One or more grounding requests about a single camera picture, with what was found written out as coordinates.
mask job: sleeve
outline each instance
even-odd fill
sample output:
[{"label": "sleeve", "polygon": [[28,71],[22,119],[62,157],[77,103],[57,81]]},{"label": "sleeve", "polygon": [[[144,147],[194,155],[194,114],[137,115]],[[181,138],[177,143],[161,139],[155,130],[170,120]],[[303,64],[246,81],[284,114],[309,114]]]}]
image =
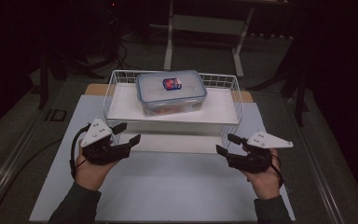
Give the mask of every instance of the sleeve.
[{"label": "sleeve", "polygon": [[51,215],[48,223],[94,223],[100,198],[100,191],[85,189],[74,182],[68,194]]},{"label": "sleeve", "polygon": [[255,213],[259,224],[293,223],[281,195],[269,200],[256,199]]}]

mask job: wire basket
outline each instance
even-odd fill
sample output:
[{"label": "wire basket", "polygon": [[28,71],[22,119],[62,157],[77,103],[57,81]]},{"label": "wire basket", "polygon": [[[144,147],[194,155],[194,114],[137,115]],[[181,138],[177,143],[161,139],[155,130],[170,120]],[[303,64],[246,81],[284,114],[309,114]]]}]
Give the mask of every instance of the wire basket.
[{"label": "wire basket", "polygon": [[[113,103],[114,94],[118,83],[135,83],[137,76],[141,74],[150,73],[167,73],[166,71],[141,71],[141,70],[115,70],[109,81],[109,86],[106,91],[106,95],[103,101],[103,113],[106,121],[110,125],[118,125],[122,120],[114,120],[108,118],[110,108]],[[218,88],[218,89],[229,89],[234,104],[235,113],[237,115],[238,124],[241,123],[243,116],[243,106],[241,98],[241,90],[238,84],[238,80],[232,75],[219,75],[219,74],[205,74],[199,73],[205,88]],[[219,125],[219,131],[222,138],[222,144],[228,147],[227,134],[235,133],[238,125]],[[119,136],[116,136],[114,141],[118,141]]]}]

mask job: label on container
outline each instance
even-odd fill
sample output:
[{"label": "label on container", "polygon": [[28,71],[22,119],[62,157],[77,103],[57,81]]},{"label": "label on container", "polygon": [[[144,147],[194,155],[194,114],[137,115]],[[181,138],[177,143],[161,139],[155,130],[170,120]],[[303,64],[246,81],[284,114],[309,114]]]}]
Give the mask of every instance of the label on container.
[{"label": "label on container", "polygon": [[182,89],[182,83],[177,77],[166,78],[162,81],[162,84],[167,91],[176,91]]}]

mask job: plastic food container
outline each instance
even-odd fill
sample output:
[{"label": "plastic food container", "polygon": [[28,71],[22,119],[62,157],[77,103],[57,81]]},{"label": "plastic food container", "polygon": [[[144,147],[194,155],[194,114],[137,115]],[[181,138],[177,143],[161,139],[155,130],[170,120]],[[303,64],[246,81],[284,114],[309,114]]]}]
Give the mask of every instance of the plastic food container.
[{"label": "plastic food container", "polygon": [[192,70],[141,74],[136,88],[146,116],[200,110],[207,95],[199,73]]}]

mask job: hand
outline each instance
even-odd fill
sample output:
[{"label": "hand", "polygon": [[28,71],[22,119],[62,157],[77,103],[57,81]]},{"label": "hand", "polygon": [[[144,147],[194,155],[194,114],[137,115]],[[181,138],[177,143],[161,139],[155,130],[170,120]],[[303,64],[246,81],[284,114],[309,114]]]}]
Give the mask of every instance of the hand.
[{"label": "hand", "polygon": [[[76,158],[76,165],[80,164],[86,158],[83,156],[83,148],[79,141],[79,155]],[[114,161],[106,165],[95,165],[89,161],[83,162],[76,168],[75,182],[85,189],[98,190],[103,184],[109,171],[118,163]]]},{"label": "hand", "polygon": [[[277,149],[272,148],[270,151],[272,155],[278,156]],[[277,158],[272,157],[272,164],[279,170]],[[280,195],[279,177],[271,167],[269,167],[266,172],[259,174],[241,172],[248,177],[248,181],[252,183],[255,194],[260,200],[268,200]]]}]

